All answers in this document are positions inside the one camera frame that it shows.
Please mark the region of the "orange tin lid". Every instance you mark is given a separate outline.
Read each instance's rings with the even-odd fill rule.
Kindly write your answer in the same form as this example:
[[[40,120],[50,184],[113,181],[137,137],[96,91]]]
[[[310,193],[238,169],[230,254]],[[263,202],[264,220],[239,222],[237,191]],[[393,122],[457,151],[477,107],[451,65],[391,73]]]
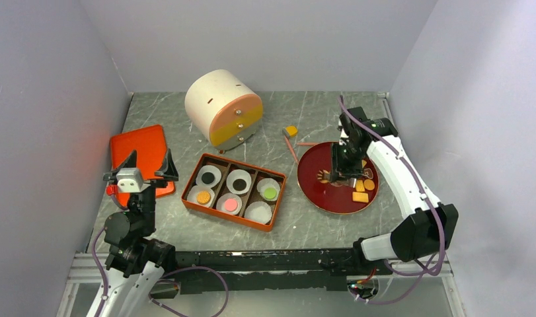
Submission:
[[[154,175],[160,168],[167,149],[161,125],[152,125],[111,137],[112,170],[104,174],[103,180],[107,183],[106,194],[118,208],[128,210],[130,198],[129,193],[120,193],[116,185],[116,174],[121,168],[140,169],[144,183],[158,180],[160,184],[156,188],[156,197],[175,192],[175,182],[168,182]]]

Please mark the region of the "orange round cookie front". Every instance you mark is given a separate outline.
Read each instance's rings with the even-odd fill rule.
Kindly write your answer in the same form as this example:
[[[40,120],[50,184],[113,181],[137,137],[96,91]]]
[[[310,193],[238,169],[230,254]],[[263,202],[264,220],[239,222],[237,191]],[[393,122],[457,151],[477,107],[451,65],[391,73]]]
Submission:
[[[196,194],[196,202],[200,205],[208,205],[211,201],[211,194],[207,191],[200,191]]]

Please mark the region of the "green round cookie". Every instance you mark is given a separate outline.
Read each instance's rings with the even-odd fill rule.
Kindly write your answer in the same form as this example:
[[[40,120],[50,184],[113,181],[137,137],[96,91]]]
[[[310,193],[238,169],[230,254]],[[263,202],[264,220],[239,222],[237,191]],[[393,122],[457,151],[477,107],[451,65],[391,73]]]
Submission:
[[[264,198],[268,201],[273,201],[277,199],[278,190],[276,188],[267,188],[263,192]]]

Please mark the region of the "pink round cookie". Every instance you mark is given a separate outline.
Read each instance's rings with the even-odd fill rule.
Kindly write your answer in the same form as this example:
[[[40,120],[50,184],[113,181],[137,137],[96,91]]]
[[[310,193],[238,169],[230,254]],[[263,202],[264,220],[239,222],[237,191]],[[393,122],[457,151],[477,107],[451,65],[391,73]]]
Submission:
[[[239,202],[234,198],[229,198],[225,201],[223,207],[229,213],[235,212],[239,207]]]

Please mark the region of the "silver metal tongs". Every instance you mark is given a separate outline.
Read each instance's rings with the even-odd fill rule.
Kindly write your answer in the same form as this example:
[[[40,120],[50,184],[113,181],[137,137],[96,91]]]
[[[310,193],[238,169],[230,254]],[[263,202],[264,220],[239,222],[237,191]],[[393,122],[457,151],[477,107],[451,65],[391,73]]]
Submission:
[[[317,180],[322,184],[330,184],[334,187],[348,186],[355,188],[358,180],[356,178],[349,178],[347,180],[330,180],[330,172],[327,170],[319,170],[317,172]]]

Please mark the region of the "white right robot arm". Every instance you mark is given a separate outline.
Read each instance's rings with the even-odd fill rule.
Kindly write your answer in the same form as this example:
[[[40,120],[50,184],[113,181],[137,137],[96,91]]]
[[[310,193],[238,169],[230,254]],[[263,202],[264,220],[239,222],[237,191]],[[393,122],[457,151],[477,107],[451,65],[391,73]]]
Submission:
[[[352,269],[366,274],[378,260],[403,262],[432,254],[442,262],[459,217],[425,184],[403,149],[395,126],[387,118],[369,120],[362,108],[342,108],[340,139],[331,146],[329,182],[351,186],[363,175],[362,161],[373,163],[399,204],[402,221],[390,233],[361,238],[350,257]]]

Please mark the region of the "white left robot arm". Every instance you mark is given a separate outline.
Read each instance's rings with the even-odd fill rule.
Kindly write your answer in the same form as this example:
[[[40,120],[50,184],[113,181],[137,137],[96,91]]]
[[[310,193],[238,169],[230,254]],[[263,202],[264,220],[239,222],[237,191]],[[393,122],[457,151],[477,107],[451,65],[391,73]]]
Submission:
[[[148,180],[136,163],[137,152],[132,151],[119,167],[103,175],[108,186],[129,198],[99,231],[110,247],[104,263],[93,258],[102,282],[88,316],[133,316],[160,277],[169,277],[176,269],[174,246],[150,237],[156,231],[156,190],[178,181],[171,150]]]

